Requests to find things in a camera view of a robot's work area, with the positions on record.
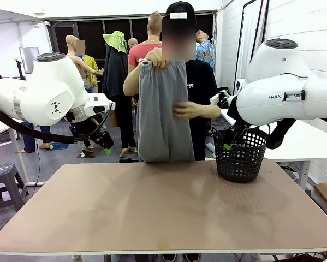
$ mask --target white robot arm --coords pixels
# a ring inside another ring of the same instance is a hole
[[[272,136],[281,140],[295,120],[327,118],[327,79],[309,70],[296,42],[268,40],[255,53],[238,95],[226,100],[236,120],[228,143],[251,125],[272,122],[278,122]]]
[[[0,79],[1,112],[41,126],[51,126],[65,117],[74,136],[94,131],[100,123],[93,116],[114,108],[115,103],[105,94],[87,93],[76,66],[62,53],[38,56],[28,81]],[[101,139],[94,142],[104,146]]]

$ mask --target green bucket hat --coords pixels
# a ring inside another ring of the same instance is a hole
[[[103,34],[103,38],[109,46],[112,46],[118,51],[127,53],[127,42],[122,32],[114,31],[112,34]]]

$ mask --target red shirt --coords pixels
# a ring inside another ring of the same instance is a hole
[[[145,58],[147,53],[149,53],[154,48],[162,48],[162,43],[159,44],[139,44],[132,47],[128,55],[128,64],[137,67],[139,64],[139,59]]]

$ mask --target yellow shirt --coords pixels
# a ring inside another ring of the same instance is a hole
[[[97,63],[96,61],[94,60],[93,57],[91,56],[83,56],[83,60],[86,62],[86,64],[88,66],[90,66],[91,68],[93,68],[94,70],[98,71],[98,66],[97,66]],[[93,79],[93,74],[89,73],[88,72],[88,76],[87,76],[87,81],[91,84],[91,87],[94,87],[94,86],[97,86],[94,84],[94,82],[92,81]]]

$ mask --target grey sweatpants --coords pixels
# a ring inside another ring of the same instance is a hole
[[[139,95],[139,157],[144,162],[194,161],[189,122],[173,117],[175,103],[188,101],[184,61],[171,61],[158,72],[144,62]]]

